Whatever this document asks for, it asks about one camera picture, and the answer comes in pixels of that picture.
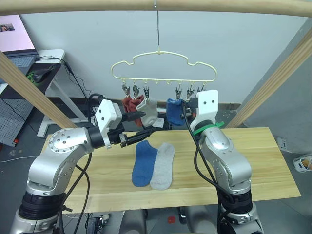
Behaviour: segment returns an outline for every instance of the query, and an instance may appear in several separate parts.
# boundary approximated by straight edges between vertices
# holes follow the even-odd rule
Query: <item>green tape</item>
[[[201,133],[202,131],[204,131],[205,129],[207,128],[211,128],[211,127],[218,127],[220,128],[221,126],[224,125],[224,122],[220,122],[220,123],[215,123],[215,124],[208,124],[208,125],[205,125],[201,128],[198,128],[196,131],[193,132],[194,135],[198,134],[198,133]]]

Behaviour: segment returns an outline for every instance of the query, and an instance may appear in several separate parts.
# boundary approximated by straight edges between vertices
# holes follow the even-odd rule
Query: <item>wooden beam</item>
[[[312,29],[304,36],[296,48],[277,68],[258,92],[237,113],[227,128],[236,128],[243,123],[259,106],[261,106],[301,64],[312,55]]]
[[[312,17],[307,0],[156,0],[160,11],[219,11]],[[155,10],[154,0],[1,0],[0,15],[59,11]]]
[[[0,51],[0,78],[61,128],[77,126]]]

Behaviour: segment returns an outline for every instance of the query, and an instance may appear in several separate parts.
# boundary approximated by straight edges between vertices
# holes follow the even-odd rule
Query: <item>red sock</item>
[[[129,102],[129,108],[131,112],[137,111],[137,106],[144,100],[144,96],[140,95],[136,99],[133,99]],[[142,121],[140,118],[135,120],[135,123],[137,126],[141,127],[143,126]]]
[[[126,113],[131,112],[129,107],[129,103],[131,100],[132,98],[130,97],[130,95],[126,96],[123,100],[121,100],[121,103]]]

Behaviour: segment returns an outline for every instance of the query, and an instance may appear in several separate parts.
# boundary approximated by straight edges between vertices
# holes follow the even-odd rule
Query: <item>white hanger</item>
[[[178,54],[178,53],[175,53],[175,52],[169,52],[169,51],[161,51],[160,50],[160,46],[159,46],[159,12],[157,10],[157,38],[158,38],[158,50],[155,51],[155,52],[148,52],[148,53],[143,53],[143,54],[139,54],[139,55],[135,55],[133,58],[132,58],[132,62],[127,62],[125,60],[123,61],[120,61],[120,62],[117,62],[115,64],[112,65],[111,67],[111,72],[112,72],[112,75],[113,77],[117,78],[117,79],[122,79],[123,81],[125,81],[126,79],[130,79],[130,80],[143,80],[144,82],[148,81],[148,80],[154,80],[156,83],[158,83],[159,81],[161,80],[164,80],[166,81],[168,84],[170,83],[170,81],[178,81],[179,83],[180,82],[185,82],[185,81],[188,81],[190,82],[191,84],[193,84],[194,82],[203,82],[203,85],[206,84],[206,82],[212,82],[212,81],[215,81],[218,77],[218,72],[217,70],[211,66],[210,64],[207,64],[207,63],[204,63],[204,62],[195,62],[195,63],[190,63],[189,62],[189,58],[186,57],[185,55],[182,55],[182,54]],[[200,65],[203,65],[203,66],[207,66],[209,68],[211,68],[213,71],[214,71],[214,74],[215,74],[215,77],[213,79],[158,79],[158,78],[130,78],[130,77],[118,77],[114,74],[114,68],[119,65],[119,64],[122,64],[122,63],[125,63],[129,66],[131,65],[134,65],[136,63],[136,58],[138,57],[141,57],[141,56],[145,56],[145,55],[161,55],[161,54],[170,54],[170,55],[175,55],[175,56],[179,56],[179,57],[182,57],[186,60],[186,63],[187,65],[189,66],[196,66],[198,64]]]

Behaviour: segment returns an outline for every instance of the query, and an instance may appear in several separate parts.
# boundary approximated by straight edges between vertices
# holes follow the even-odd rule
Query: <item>clothespin clip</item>
[[[145,97],[148,99],[150,97],[150,87],[147,87],[146,82],[145,82],[145,88],[143,87],[143,90],[144,90]]]
[[[137,87],[137,83],[134,81],[134,85],[132,87],[135,98],[138,96],[140,88]]]
[[[205,85],[203,84],[203,86],[201,87],[201,89],[198,87],[197,88],[197,92],[201,92],[201,91],[206,91],[206,89],[204,89]]]
[[[125,81],[123,81],[121,88],[125,92],[126,96],[130,94],[130,86],[127,86]]]
[[[191,87],[190,89],[187,88],[187,93],[186,93],[186,100],[189,101],[190,100],[190,97],[193,95],[195,89],[192,90],[192,84],[191,84]]]
[[[177,100],[180,99],[181,93],[182,93],[182,89],[180,90],[180,84],[179,84],[179,88],[178,89],[175,88],[175,96]]]

